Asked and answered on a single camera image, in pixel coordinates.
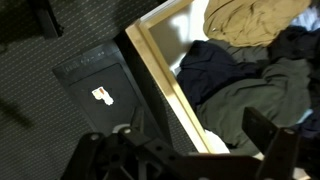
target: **sticker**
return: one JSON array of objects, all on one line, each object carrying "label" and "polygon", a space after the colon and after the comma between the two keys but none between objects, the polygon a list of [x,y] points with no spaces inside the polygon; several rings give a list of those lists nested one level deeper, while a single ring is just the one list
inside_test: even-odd
[{"label": "sticker", "polygon": [[97,100],[103,99],[104,102],[106,103],[106,105],[108,105],[108,106],[112,105],[114,102],[112,97],[109,95],[109,93],[102,86],[93,90],[92,94]]}]

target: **wooden edge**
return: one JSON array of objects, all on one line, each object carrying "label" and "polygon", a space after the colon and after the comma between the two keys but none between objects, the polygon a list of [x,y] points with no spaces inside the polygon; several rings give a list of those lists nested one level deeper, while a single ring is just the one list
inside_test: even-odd
[{"label": "wooden edge", "polygon": [[174,13],[177,13],[177,11],[183,9],[193,1],[194,0],[180,0],[178,3],[173,4],[172,6],[167,6],[165,11],[160,11],[156,16],[146,19],[145,21],[143,21],[143,24],[147,28],[151,28],[159,22],[163,21],[165,18],[171,16]]},{"label": "wooden edge", "polygon": [[167,98],[170,106],[198,152],[215,153],[216,151],[209,143],[200,122],[190,107],[175,77],[170,72],[160,50],[157,49],[153,38],[150,37],[151,35],[147,30],[143,31],[143,29],[140,29],[139,25],[140,21],[138,20],[126,29],[126,33],[148,67],[153,78],[156,80],[162,93]]}]

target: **gray carpet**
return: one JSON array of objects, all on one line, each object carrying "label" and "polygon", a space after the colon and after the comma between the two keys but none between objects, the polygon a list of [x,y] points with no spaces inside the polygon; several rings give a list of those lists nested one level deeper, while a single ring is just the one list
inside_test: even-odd
[{"label": "gray carpet", "polygon": [[[78,139],[92,129],[51,68],[80,50],[115,37],[158,5],[156,0],[50,2],[65,27],[63,37],[54,40],[40,35],[25,0],[0,0],[0,179],[61,176]],[[175,132],[175,147],[183,149],[181,152],[192,149],[179,145],[183,141],[177,137],[186,133],[163,96],[162,100],[169,124],[173,123],[170,131]]]}]

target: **wooden frame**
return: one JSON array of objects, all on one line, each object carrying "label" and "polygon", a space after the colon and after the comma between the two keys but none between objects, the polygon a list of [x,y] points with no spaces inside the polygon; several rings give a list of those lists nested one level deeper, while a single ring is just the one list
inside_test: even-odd
[{"label": "wooden frame", "polygon": [[199,120],[149,31],[152,27],[187,7],[192,2],[193,0],[167,1],[162,6],[151,11],[150,14],[130,25],[126,32],[196,149],[201,153],[215,153],[214,147],[209,143]]}]

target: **beige cloth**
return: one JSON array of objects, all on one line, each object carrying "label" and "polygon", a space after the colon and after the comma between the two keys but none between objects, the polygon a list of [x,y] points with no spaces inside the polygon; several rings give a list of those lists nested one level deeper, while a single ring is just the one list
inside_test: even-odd
[{"label": "beige cloth", "polygon": [[204,32],[236,47],[267,46],[310,0],[210,0]]}]

